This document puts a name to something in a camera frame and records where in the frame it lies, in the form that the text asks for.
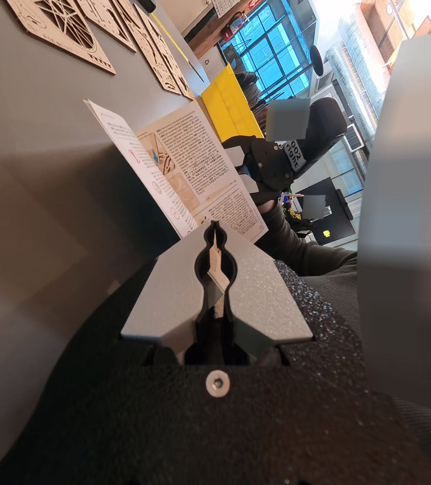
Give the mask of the silver ventilation duct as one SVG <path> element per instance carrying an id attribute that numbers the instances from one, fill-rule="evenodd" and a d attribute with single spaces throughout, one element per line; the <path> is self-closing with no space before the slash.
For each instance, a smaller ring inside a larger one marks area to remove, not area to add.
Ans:
<path id="1" fill-rule="evenodd" d="M 342 16 L 338 30 L 342 39 L 328 49 L 326 60 L 364 143 L 357 152 L 369 159 L 390 74 L 358 4 Z"/>

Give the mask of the wooden sheet with small parts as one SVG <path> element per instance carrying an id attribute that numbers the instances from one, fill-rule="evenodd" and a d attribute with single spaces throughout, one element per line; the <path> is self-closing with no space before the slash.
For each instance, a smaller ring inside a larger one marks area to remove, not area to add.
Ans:
<path id="1" fill-rule="evenodd" d="M 135 45 L 124 23 L 110 1 L 76 1 L 85 17 L 100 27 L 128 50 L 136 53 Z"/>

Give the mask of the wooden sheet with narrow parts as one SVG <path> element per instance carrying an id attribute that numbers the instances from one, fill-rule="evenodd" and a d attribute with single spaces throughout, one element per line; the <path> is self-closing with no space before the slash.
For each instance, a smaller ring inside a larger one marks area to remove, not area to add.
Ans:
<path id="1" fill-rule="evenodd" d="M 152 40 L 158 48 L 161 57 L 164 60 L 169 72 L 174 77 L 174 80 L 180 89 L 182 95 L 190 100 L 195 100 L 194 94 L 190 89 L 185 77 L 182 74 L 175 58 L 173 57 L 169 46 L 166 44 L 164 37 L 158 30 L 158 27 L 152 22 L 152 20 L 138 7 L 134 4 L 134 8 L 137 10 L 143 24 L 145 25 L 147 31 L 149 32 Z"/>

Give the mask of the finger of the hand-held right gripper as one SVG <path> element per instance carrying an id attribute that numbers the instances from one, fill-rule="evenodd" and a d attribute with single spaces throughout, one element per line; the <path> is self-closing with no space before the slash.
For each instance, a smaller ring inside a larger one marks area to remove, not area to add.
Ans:
<path id="1" fill-rule="evenodd" d="M 241 146 L 226 148 L 225 153 L 228 155 L 234 167 L 238 168 L 244 164 L 245 153 Z"/>
<path id="2" fill-rule="evenodd" d="M 239 176 L 250 195 L 259 192 L 256 181 L 250 175 L 240 174 Z"/>

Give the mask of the wooden sheet with wheel cutouts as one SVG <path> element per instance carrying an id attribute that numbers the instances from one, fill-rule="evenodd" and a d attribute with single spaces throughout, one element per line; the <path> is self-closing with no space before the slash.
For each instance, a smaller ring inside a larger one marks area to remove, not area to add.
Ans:
<path id="1" fill-rule="evenodd" d="M 74 1 L 7 1 L 7 4 L 27 33 L 116 74 Z"/>

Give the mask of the person's right forearm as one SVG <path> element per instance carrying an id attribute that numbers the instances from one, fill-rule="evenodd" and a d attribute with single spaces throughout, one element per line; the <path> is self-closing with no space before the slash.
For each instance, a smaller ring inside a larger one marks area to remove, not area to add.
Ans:
<path id="1" fill-rule="evenodd" d="M 262 218 L 268 231 L 255 245 L 273 259 L 284 262 L 298 276 L 357 277 L 357 252 L 304 242 L 291 229 L 278 203 Z"/>

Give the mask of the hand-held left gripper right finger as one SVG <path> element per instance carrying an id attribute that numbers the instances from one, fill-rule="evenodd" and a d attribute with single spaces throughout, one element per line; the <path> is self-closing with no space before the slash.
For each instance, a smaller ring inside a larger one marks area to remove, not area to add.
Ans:
<path id="1" fill-rule="evenodd" d="M 225 361 L 314 339 L 275 260 L 222 221 L 214 224 L 214 282 L 224 293 Z"/>

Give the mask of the large paned window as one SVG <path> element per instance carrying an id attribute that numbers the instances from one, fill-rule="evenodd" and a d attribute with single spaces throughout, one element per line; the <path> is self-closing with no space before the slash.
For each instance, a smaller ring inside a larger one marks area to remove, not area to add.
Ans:
<path id="1" fill-rule="evenodd" d="M 263 1 L 242 29 L 220 46 L 234 73 L 256 74 L 262 99 L 305 98 L 314 71 L 303 71 L 310 64 L 316 29 L 310 1 Z"/>

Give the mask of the black computer monitor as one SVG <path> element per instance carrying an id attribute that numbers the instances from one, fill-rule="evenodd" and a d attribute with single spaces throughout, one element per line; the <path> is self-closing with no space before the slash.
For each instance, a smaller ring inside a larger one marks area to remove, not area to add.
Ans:
<path id="1" fill-rule="evenodd" d="M 356 230 L 352 224 L 353 215 L 341 189 L 337 189 L 331 178 L 324 179 L 305 189 L 298 190 L 303 197 L 303 206 L 309 197 L 325 196 L 324 215 L 312 218 L 312 233 L 320 246 L 335 243 L 340 239 L 354 236 Z"/>

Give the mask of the white instruction booklet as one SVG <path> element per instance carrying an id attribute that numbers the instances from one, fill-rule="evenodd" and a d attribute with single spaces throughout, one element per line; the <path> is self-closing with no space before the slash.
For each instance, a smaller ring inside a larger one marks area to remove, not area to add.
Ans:
<path id="1" fill-rule="evenodd" d="M 197 101 L 135 133 L 119 114 L 85 105 L 109 143 L 93 187 L 110 215 L 141 246 L 141 263 L 158 257 L 212 220 L 251 243 L 268 232 L 246 184 Z"/>

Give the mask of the wooden sheet with curved parts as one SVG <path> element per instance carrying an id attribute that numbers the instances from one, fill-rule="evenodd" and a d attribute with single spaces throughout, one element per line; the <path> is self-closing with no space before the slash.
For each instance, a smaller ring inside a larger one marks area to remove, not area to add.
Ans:
<path id="1" fill-rule="evenodd" d="M 128 1 L 111 1 L 117 13 L 126 24 L 133 39 L 157 77 L 161 87 L 171 93 L 181 95 L 180 88 L 166 64 L 164 63 L 157 47 L 146 31 L 143 22 Z"/>

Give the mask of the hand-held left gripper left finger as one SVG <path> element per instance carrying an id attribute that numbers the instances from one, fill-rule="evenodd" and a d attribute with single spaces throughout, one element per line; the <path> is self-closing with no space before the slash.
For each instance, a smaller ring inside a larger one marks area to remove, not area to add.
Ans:
<path id="1" fill-rule="evenodd" d="M 181 239 L 156 260 L 121 331 L 123 338 L 170 348 L 183 364 L 186 351 L 201 337 L 196 322 L 217 302 L 217 285 L 208 274 L 214 222 Z"/>

